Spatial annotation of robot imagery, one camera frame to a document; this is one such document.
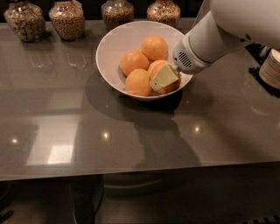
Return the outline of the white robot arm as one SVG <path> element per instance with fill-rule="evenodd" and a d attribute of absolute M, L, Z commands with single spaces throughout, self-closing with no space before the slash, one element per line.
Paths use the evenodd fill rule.
<path fill-rule="evenodd" d="M 208 13 L 175 45 L 173 62 L 150 81 L 158 91 L 197 74 L 226 54 L 256 42 L 280 48 L 280 0 L 210 0 Z"/>

